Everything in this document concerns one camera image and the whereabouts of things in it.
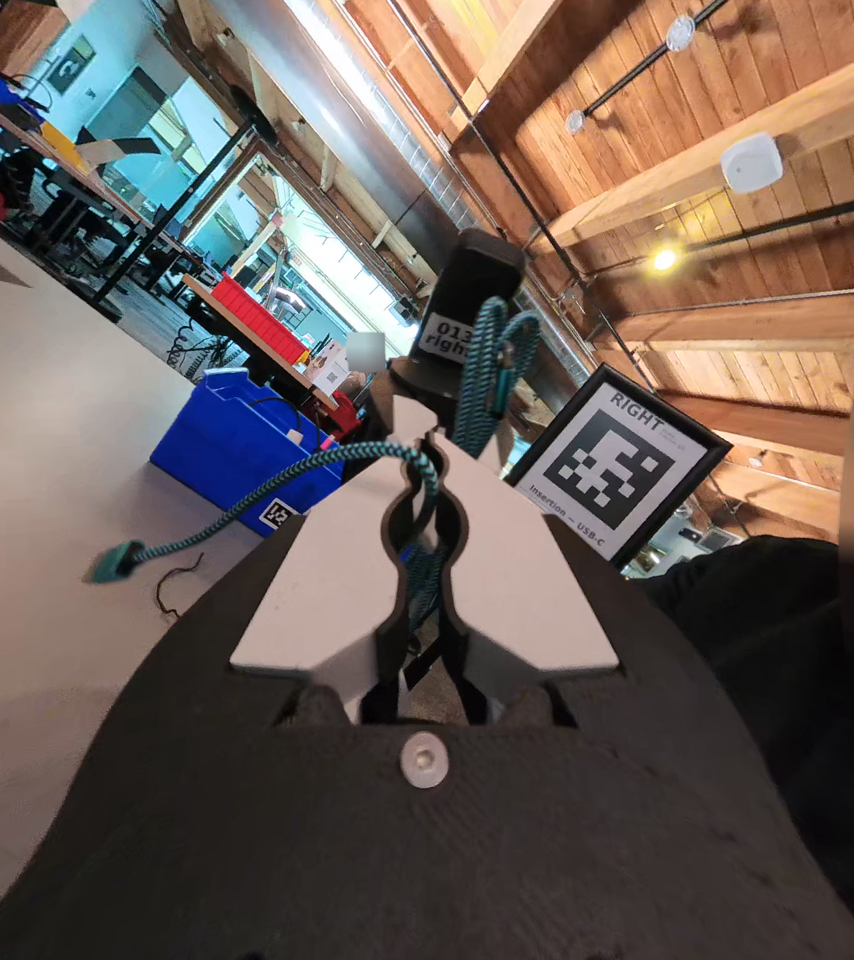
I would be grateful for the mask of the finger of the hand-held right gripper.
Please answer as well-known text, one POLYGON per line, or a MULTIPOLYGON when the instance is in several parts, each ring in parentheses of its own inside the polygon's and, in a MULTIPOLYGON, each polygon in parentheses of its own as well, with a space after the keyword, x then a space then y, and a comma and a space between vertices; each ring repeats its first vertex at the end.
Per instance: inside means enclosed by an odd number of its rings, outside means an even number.
POLYGON ((420 445, 439 426, 437 414, 418 400, 393 397, 393 442, 398 445, 420 445))

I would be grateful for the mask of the flat metal ventilation duct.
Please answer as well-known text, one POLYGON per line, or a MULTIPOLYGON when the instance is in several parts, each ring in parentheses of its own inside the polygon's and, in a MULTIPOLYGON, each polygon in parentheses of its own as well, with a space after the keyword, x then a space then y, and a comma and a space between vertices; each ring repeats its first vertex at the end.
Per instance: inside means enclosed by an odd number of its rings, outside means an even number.
POLYGON ((334 2, 211 6, 430 267, 439 267, 457 232, 495 232, 464 177, 341 37, 334 2))

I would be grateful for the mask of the red plastic bin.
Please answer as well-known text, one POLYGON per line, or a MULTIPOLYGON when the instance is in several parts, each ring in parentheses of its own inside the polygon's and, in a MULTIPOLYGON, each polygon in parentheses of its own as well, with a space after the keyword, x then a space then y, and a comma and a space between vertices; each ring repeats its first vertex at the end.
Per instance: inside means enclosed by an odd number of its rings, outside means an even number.
POLYGON ((212 288, 212 296, 291 366, 306 362, 307 347, 227 273, 212 288))

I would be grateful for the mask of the tagged blue plastic bin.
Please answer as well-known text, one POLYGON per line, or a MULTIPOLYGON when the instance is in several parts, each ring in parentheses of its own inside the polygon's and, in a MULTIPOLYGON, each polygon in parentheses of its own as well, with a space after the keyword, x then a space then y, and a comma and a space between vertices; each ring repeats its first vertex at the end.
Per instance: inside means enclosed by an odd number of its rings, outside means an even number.
POLYGON ((225 511, 271 477, 337 444, 243 367, 205 372, 149 461, 225 511))

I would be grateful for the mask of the black stanchion pole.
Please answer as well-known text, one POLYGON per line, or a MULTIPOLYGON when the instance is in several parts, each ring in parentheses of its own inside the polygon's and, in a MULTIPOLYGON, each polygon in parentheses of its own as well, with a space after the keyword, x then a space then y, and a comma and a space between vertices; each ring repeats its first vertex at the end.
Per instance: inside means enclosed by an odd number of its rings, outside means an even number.
POLYGON ((109 296, 116 288, 121 285, 121 281, 131 271, 141 256, 161 240, 164 234, 171 236, 168 226, 174 220, 180 221, 180 213, 183 208, 188 206, 194 197, 201 193, 211 177, 217 173, 219 167, 233 153, 235 148, 240 146, 245 139, 253 136, 255 142, 265 138, 271 145, 278 142, 277 134, 270 121, 265 117, 256 100, 250 95, 248 90, 238 84, 230 83, 228 94, 233 106, 241 118, 241 123, 237 129, 229 136, 225 143, 220 147, 214 157, 188 184, 183 193, 165 209, 164 213, 155 216, 152 226, 146 234, 136 240, 127 242, 123 247, 122 258, 117 262, 114 268, 105 277, 104 281, 97 291, 85 297, 86 303, 93 307, 102 317, 107 318, 109 322, 118 324, 121 319, 121 312, 110 301, 109 296))

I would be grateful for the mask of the person's right forearm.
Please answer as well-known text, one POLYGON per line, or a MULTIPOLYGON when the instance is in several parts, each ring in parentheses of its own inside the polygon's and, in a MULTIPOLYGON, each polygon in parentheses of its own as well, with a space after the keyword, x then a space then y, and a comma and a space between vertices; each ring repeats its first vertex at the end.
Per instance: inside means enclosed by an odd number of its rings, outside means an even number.
POLYGON ((854 915, 854 556, 763 535, 633 584, 711 667, 854 915))

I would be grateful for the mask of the wooden workshop table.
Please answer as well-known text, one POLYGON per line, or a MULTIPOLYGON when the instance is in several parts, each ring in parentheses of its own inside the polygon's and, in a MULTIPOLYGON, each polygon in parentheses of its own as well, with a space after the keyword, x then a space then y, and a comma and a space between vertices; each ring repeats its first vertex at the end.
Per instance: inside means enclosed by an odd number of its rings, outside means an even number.
POLYGON ((291 333, 284 333, 280 338, 270 333, 269 338, 265 340, 264 337, 261 336, 262 324, 259 319, 255 318, 255 325, 251 327, 245 321, 244 317, 237 316, 229 304, 225 304, 219 300, 215 292, 204 286, 199 280, 187 275, 184 282, 206 306, 212 308, 232 325, 234 329, 238 330, 241 337, 252 342, 255 345, 255 353, 259 352, 268 357, 269 361, 277 370, 282 370, 288 378, 296 381, 302 388, 302 391, 310 391, 329 411, 333 412, 337 410, 337 401, 325 393, 320 387, 315 386, 300 369, 296 368, 296 364, 291 363, 291 361, 294 360, 293 348, 296 340, 291 333))

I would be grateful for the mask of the black twist tie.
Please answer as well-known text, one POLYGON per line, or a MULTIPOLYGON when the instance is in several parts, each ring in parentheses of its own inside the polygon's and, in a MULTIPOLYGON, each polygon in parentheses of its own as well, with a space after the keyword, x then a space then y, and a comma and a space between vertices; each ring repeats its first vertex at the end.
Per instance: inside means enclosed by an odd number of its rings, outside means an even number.
POLYGON ((172 579, 181 577, 186 574, 193 573, 195 570, 197 570, 200 567, 201 563, 203 562, 204 556, 205 556, 204 551, 199 552, 197 556, 194 558, 192 563, 189 563, 186 566, 178 566, 178 567, 173 567, 169 569, 157 581, 154 589, 154 594, 153 594, 154 604, 157 607, 157 610, 160 612, 160 614, 164 618, 167 618, 169 622, 178 621, 181 618, 181 613, 176 606, 169 606, 165 602, 164 596, 163 596, 165 585, 172 579))

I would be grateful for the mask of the black framed marker sign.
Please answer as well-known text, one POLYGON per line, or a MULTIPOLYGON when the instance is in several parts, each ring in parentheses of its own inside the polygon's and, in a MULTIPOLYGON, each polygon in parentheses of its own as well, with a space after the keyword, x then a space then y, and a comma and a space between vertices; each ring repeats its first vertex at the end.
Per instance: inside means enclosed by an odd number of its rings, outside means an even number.
POLYGON ((730 450, 728 440, 604 363, 505 482, 621 570, 730 450))

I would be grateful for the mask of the white ceiling access point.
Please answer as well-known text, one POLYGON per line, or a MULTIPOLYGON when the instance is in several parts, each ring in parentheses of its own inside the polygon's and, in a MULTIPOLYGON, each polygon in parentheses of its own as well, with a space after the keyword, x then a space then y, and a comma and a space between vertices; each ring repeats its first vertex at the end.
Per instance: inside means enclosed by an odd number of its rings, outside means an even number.
POLYGON ((776 184, 784 175, 784 162, 773 136, 752 134, 730 145, 720 158, 727 187, 748 195, 776 184))

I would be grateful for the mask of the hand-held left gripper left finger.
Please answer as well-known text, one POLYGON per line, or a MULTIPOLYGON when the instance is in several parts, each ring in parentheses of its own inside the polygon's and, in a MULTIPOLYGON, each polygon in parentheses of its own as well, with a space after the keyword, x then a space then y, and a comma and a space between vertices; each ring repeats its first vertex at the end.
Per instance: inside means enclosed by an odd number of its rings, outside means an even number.
POLYGON ((422 443, 390 444, 297 526, 230 655, 235 670, 334 690, 352 722, 363 699, 396 682, 409 645, 401 554, 439 493, 422 443))

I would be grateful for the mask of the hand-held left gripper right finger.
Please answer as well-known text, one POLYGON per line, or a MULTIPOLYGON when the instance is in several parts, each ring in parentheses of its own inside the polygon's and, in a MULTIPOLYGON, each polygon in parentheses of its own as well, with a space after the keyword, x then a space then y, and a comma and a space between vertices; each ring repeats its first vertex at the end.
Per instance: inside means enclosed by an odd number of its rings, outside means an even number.
POLYGON ((427 442, 439 463, 439 637, 453 678, 506 705, 523 689, 617 670, 553 517, 448 438, 427 442))

